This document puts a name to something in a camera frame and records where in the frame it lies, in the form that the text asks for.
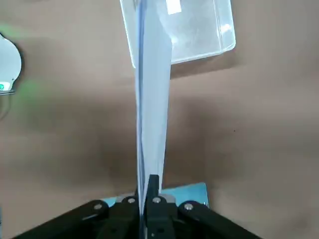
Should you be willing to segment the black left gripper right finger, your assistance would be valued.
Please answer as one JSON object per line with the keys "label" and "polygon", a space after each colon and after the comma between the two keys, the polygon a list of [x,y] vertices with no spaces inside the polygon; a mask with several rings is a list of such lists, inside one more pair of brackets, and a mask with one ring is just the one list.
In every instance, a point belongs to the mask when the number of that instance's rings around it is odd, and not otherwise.
{"label": "black left gripper right finger", "polygon": [[185,201],[179,206],[159,194],[159,176],[150,175],[145,202],[149,239],[258,239],[204,204]]}

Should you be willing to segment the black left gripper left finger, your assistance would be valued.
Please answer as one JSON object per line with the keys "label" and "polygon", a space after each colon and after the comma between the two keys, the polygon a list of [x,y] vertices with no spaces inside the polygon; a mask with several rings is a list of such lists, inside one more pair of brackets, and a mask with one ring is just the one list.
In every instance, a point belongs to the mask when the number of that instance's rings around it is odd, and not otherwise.
{"label": "black left gripper left finger", "polygon": [[142,239],[137,192],[113,204],[92,200],[16,236],[15,239]]}

